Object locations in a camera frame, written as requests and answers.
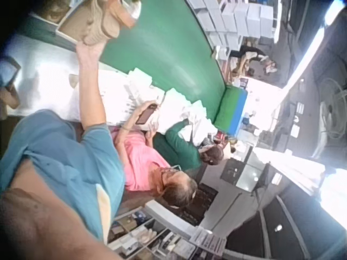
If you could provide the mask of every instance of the shoe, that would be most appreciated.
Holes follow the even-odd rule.
[[[120,0],[111,0],[109,4],[110,13],[115,17],[122,25],[133,28],[136,20],[140,16],[141,1],[136,1],[131,4],[123,3]]]
[[[119,22],[107,8],[107,0],[91,1],[91,16],[88,21],[87,34],[83,38],[86,45],[117,38],[119,35]]]

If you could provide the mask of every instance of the woman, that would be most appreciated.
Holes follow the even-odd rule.
[[[218,145],[197,149],[192,143],[178,136],[178,132],[189,124],[188,119],[176,123],[165,135],[156,134],[153,139],[155,150],[170,164],[180,165],[183,171],[196,169],[207,163],[217,165],[223,160],[223,148]]]
[[[170,164],[153,149],[155,130],[146,133],[131,131],[141,113],[153,104],[139,106],[120,130],[112,135],[114,145],[124,164],[125,188],[128,191],[152,191],[172,207],[184,207],[193,200],[197,184],[182,171]]]

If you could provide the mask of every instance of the green wall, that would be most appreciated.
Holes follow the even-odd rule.
[[[37,24],[31,19],[22,33],[73,49]],[[204,33],[184,0],[143,0],[136,26],[123,29],[111,40],[101,61],[124,72],[137,67],[153,77],[155,86],[175,88],[191,102],[200,99],[208,117],[216,116],[225,85]]]

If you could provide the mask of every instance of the dark hair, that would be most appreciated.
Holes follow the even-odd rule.
[[[212,146],[207,151],[200,154],[201,160],[209,165],[219,164],[223,160],[223,157],[223,149],[218,145]]]
[[[246,74],[247,74],[247,76],[249,76],[249,77],[253,77],[253,76],[254,76],[254,72],[255,72],[254,69],[249,68],[249,70],[248,70],[248,72],[247,72]]]
[[[196,182],[189,178],[188,188],[180,183],[169,183],[165,186],[162,198],[170,205],[175,207],[188,206],[197,190]]]

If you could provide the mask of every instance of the hand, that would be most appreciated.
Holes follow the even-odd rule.
[[[158,127],[159,127],[158,122],[151,123],[151,124],[149,125],[150,130],[147,131],[147,133],[146,133],[146,135],[145,135],[145,137],[146,137],[147,140],[153,139],[153,137],[156,135],[156,133],[157,133],[157,131],[158,131]]]
[[[107,41],[104,41],[93,46],[88,46],[83,42],[78,42],[76,45],[76,52],[80,66],[86,68],[97,68],[106,43]]]
[[[146,110],[151,104],[157,104],[155,100],[144,102],[142,105],[138,106],[135,111],[135,116],[140,116],[141,113]]]

